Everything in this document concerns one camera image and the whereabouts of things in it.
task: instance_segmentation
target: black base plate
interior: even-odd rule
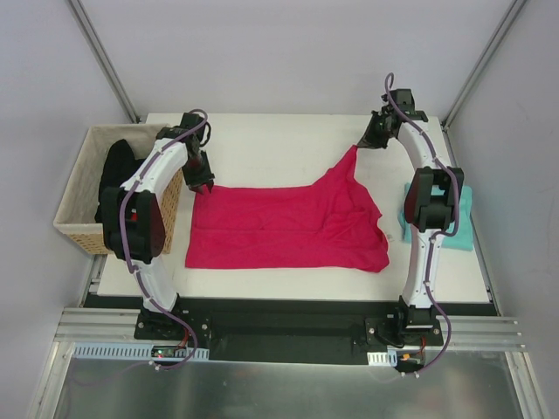
[[[410,331],[400,334],[396,332],[394,320],[392,318],[367,318],[365,320],[365,325],[367,330],[367,342],[370,345],[380,342],[393,347],[399,347],[401,345],[420,346],[422,337],[426,338],[426,346],[428,347],[442,347],[444,344],[443,334],[441,333],[438,320],[433,322],[433,327],[429,330],[411,329]]]
[[[192,327],[200,347],[208,347],[211,337],[209,316],[191,315],[188,310],[181,308],[181,299],[179,298],[176,299],[171,313]],[[184,338],[184,329],[167,315],[151,312],[142,307],[136,320],[134,338],[138,340],[173,340],[180,342]]]

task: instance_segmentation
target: stainless steel surface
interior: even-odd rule
[[[93,382],[130,362],[72,360]],[[449,353],[419,379],[390,367],[206,362],[65,385],[57,418],[521,418],[503,354]]]
[[[485,49],[481,53],[478,61],[475,63],[475,66],[468,75],[466,82],[460,89],[458,97],[456,98],[454,103],[452,103],[448,115],[443,119],[444,128],[448,128],[454,121],[454,118],[456,118],[456,115],[464,104],[464,101],[468,97],[468,94],[475,87],[477,81],[480,79],[481,74],[491,61],[491,58],[493,58],[494,54],[499,49],[500,44],[502,43],[510,28],[513,26],[513,23],[516,21],[516,18],[520,15],[522,8],[527,2],[528,0],[513,0],[513,2],[508,7],[507,12],[499,22],[499,25],[495,29],[495,32],[489,39],[489,42],[487,43]]]
[[[134,342],[138,310],[67,308],[62,313],[56,341]],[[446,323],[438,318],[446,339]],[[451,316],[455,351],[526,351],[518,322],[510,317]]]
[[[119,79],[119,76],[116,73],[113,64],[111,63],[111,60],[109,59],[107,51],[101,43],[99,36],[95,31],[95,28],[93,28],[93,24],[91,23],[91,20],[87,15],[84,5],[80,0],[67,0],[67,2],[70,6],[70,10],[76,18],[76,21],[78,22],[82,33],[84,34],[84,37],[86,38],[87,43],[91,47],[93,55],[97,59],[101,70],[107,78],[108,84],[113,89],[116,99],[118,99],[119,103],[121,104],[122,109],[132,122],[140,122],[140,117],[136,113],[134,105],[128,97],[128,94],[126,93],[126,90],[124,89],[124,86],[122,85],[122,82]]]

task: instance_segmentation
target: metal frame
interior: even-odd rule
[[[528,353],[506,353],[507,363],[513,379],[522,415],[526,419],[551,418],[542,392],[534,379],[532,362]]]
[[[76,342],[127,343],[131,347],[145,343],[164,344],[153,340],[135,340],[138,310],[68,308],[64,310],[39,391],[29,417],[51,419],[69,368]],[[549,417],[539,388],[533,379],[526,353],[526,341],[518,321],[505,317],[451,316],[452,351],[505,353],[510,367],[522,414],[526,418]],[[446,327],[442,326],[446,336]],[[438,347],[427,347],[438,351]]]
[[[54,340],[57,342],[155,343],[136,340],[134,332],[138,310],[106,308],[66,308]],[[441,331],[447,327],[442,317]],[[526,341],[515,318],[501,316],[450,316],[452,351],[525,352]],[[439,350],[439,347],[428,347]]]
[[[74,347],[73,342],[54,341],[52,343],[38,391],[31,405],[31,412],[28,416],[30,419],[52,419],[54,417]]]
[[[97,59],[100,69],[103,71],[103,74],[105,74],[107,83],[111,86],[116,99],[121,104],[122,110],[126,113],[130,121],[134,124],[139,123],[140,116],[138,116],[138,113],[135,111],[134,105],[128,97],[124,85],[122,84],[118,73],[114,69],[113,63],[107,55],[107,51],[101,43],[99,35],[97,35],[97,31],[93,27],[91,19],[87,15],[84,5],[80,0],[66,1],[84,35],[84,38],[91,48],[92,54],[95,56],[95,59]]]
[[[448,156],[451,160],[451,164],[453,166],[459,167],[459,163],[456,159],[456,155],[454,154],[454,150],[452,150],[452,144],[450,138],[448,136],[448,130],[443,127],[443,137],[445,138],[445,145],[448,151]],[[493,303],[495,309],[497,310],[498,314],[501,314],[500,311],[500,298],[499,298],[499,291],[495,287],[494,283],[491,281],[491,275],[489,275],[489,269],[487,267],[487,261],[483,256],[483,251],[481,249],[480,244],[480,237],[478,235],[478,231],[475,228],[475,221],[474,216],[472,216],[472,228],[473,228],[473,247],[478,255],[478,261],[480,262],[480,269],[481,269],[481,276],[483,277],[484,282],[486,283],[487,294],[489,297],[489,301]]]
[[[446,130],[452,124],[458,112],[460,112],[460,109],[464,105],[464,102],[466,101],[470,92],[480,80],[481,74],[486,70],[487,66],[489,65],[495,53],[505,39],[505,36],[510,31],[510,28],[512,28],[514,22],[516,22],[516,19],[520,15],[527,2],[528,0],[513,0],[513,2],[508,6],[505,15],[500,20],[493,35],[489,38],[486,47],[478,58],[478,61],[475,63],[472,71],[468,75],[466,81],[464,82],[464,85],[460,88],[458,96],[454,100],[454,103],[452,103],[448,114],[446,115],[446,117],[444,117],[444,130]]]

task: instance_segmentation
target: garment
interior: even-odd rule
[[[408,190],[410,189],[410,184],[406,183],[404,186],[404,196],[408,195]],[[435,194],[443,195],[443,191],[439,188],[433,188]],[[443,239],[443,247],[449,249],[459,249],[461,251],[472,251],[473,250],[473,228],[472,220],[470,218],[470,213],[472,211],[472,188],[469,186],[462,187],[462,193],[460,194],[460,226],[458,228],[458,233],[453,237],[445,237]],[[398,214],[398,222],[404,230],[404,241],[406,243],[411,243],[411,228],[404,219],[404,209]],[[448,228],[449,231],[454,229],[454,223],[451,223]]]
[[[102,223],[101,195],[106,188],[118,188],[130,179],[144,160],[136,160],[134,151],[126,140],[118,140],[108,149],[107,159],[99,183],[98,206],[95,222]]]
[[[379,272],[389,263],[380,211],[355,178],[357,147],[318,181],[296,188],[226,188],[197,195],[189,268],[340,266]]]

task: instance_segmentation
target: wicker basket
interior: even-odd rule
[[[54,218],[54,227],[69,236],[88,253],[109,253],[110,251],[103,244],[103,226],[94,220],[99,182],[108,149],[124,138],[130,144],[137,159],[146,158],[154,146],[155,136],[163,127],[165,125],[127,124],[89,128]],[[171,250],[176,209],[182,186],[183,175],[179,170],[163,192],[162,201],[159,203],[167,236],[163,253],[169,253]]]

